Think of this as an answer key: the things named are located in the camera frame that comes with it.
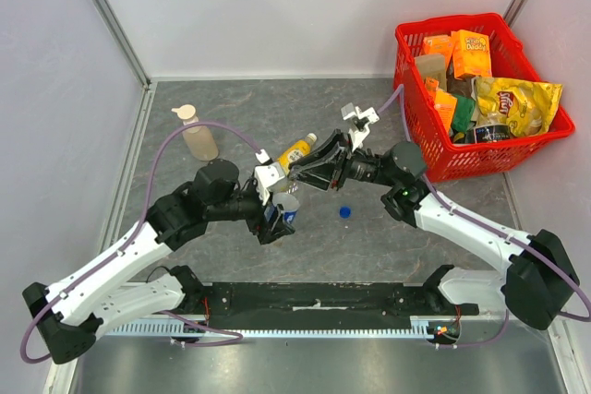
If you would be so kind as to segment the clear blue label bottle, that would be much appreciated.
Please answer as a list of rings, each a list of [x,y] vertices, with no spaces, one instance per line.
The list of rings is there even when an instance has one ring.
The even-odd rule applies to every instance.
[[[272,204],[281,207],[281,213],[286,222],[292,224],[300,209],[298,200],[298,185],[295,181],[286,180],[272,188]]]

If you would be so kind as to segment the blue bottle cap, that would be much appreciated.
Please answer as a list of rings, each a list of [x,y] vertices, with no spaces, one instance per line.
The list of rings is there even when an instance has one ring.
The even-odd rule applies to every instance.
[[[339,209],[339,215],[342,219],[348,219],[352,215],[352,210],[349,207],[343,206]]]

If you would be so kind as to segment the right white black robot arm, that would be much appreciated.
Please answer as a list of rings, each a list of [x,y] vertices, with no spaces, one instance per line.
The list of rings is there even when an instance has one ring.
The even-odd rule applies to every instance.
[[[289,176],[321,190],[338,190],[347,180],[388,187],[380,200],[393,219],[435,233],[487,262],[500,274],[491,286],[510,313],[531,328],[547,329],[580,284],[560,238],[547,230],[510,229],[455,204],[428,184],[426,169],[412,141],[374,154],[336,130],[292,162]]]

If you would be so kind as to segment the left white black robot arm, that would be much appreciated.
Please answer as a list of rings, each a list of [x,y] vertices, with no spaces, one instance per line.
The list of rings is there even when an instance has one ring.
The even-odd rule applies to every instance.
[[[121,292],[120,287],[148,265],[202,236],[214,221],[244,221],[263,245],[294,233],[272,193],[287,182],[279,163],[255,168],[238,181],[238,168],[218,159],[195,178],[158,198],[114,245],[82,269],[51,285],[34,282],[22,293],[33,317],[27,331],[38,331],[56,364],[69,363],[106,332],[137,318],[179,309],[194,313],[205,288],[187,266]]]

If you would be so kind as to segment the yellow juice bottle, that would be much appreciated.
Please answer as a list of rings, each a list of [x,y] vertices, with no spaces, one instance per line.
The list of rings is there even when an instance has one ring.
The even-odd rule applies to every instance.
[[[290,148],[288,148],[278,159],[277,164],[280,170],[288,175],[291,164],[306,157],[314,148],[317,142],[317,136],[314,133],[308,133],[305,137],[299,139]]]

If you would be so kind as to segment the beige pump soap bottle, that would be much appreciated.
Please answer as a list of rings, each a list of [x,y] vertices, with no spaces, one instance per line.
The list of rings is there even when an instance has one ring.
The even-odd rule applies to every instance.
[[[173,108],[172,112],[182,121],[183,126],[194,124],[199,120],[197,109],[191,104]],[[212,161],[218,157],[219,150],[208,127],[190,127],[183,131],[183,138],[191,154],[196,159],[200,161]]]

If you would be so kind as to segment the orange packet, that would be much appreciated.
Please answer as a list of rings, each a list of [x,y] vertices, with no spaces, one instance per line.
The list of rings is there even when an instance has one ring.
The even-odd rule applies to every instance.
[[[425,87],[428,93],[428,102],[438,114],[446,132],[451,130],[457,99],[440,87],[435,78],[427,77]]]

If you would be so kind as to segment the brown cardboard box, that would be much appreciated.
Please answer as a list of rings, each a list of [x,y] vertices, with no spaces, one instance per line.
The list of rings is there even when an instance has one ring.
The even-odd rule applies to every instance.
[[[439,88],[447,89],[447,65],[443,54],[422,54],[415,59],[416,69],[423,80],[434,78]]]

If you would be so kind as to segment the green package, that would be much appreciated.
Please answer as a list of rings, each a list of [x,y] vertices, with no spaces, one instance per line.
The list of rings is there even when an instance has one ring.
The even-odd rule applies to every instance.
[[[476,102],[472,98],[459,94],[453,94],[453,97],[456,99],[456,106],[452,118],[451,128],[454,132],[464,133],[472,122],[472,116],[476,108]]]

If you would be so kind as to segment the small orange box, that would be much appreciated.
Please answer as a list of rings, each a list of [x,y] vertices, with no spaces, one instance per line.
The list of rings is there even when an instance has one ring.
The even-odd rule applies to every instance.
[[[445,57],[452,54],[453,38],[450,35],[440,34],[427,36],[421,45],[422,54],[442,54]]]

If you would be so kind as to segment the dark can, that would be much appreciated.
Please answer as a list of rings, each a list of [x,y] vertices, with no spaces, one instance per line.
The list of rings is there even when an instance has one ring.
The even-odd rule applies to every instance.
[[[466,138],[475,144],[494,143],[511,139],[512,133],[506,124],[481,125],[473,127]]]

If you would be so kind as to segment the orange scrub daddy box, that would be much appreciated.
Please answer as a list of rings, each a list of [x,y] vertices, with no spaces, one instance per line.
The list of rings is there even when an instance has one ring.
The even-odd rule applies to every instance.
[[[489,38],[470,30],[452,32],[452,70],[456,79],[491,77]]]

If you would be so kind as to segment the yellow chips bag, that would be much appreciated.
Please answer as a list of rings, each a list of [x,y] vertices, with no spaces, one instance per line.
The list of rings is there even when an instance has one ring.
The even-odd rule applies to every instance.
[[[506,125],[512,137],[546,134],[559,109],[562,84],[514,78],[472,81],[478,125]]]

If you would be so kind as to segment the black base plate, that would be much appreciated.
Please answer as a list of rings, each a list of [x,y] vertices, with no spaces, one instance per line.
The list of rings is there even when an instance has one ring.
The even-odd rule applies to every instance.
[[[219,329],[402,329],[413,316],[475,316],[476,304],[456,306],[430,284],[215,282],[177,308],[209,315]]]

